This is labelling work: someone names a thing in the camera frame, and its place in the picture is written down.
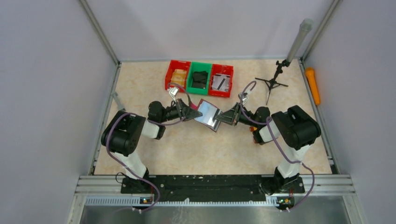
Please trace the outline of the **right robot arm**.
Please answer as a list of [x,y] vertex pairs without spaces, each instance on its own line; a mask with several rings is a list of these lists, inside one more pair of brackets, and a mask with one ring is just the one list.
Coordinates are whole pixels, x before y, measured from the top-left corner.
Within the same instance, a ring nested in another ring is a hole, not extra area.
[[248,125],[256,144],[274,142],[278,147],[283,161],[275,168],[273,177],[260,185],[261,191],[268,195],[287,192],[297,183],[306,152],[321,136],[319,124],[298,105],[271,114],[264,106],[251,112],[236,103],[228,111],[218,114],[216,119],[232,126],[238,123]]

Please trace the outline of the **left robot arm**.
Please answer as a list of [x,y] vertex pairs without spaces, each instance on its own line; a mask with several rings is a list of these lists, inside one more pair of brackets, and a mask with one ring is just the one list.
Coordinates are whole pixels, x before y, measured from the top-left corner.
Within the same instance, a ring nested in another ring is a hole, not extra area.
[[173,101],[164,107],[161,102],[153,101],[148,106],[148,117],[120,110],[105,128],[101,136],[101,145],[108,154],[126,170],[126,176],[133,179],[132,187],[139,193],[149,189],[150,181],[144,177],[148,173],[136,148],[140,137],[160,140],[163,137],[166,121],[177,120],[176,124],[203,116],[197,109],[182,99]]

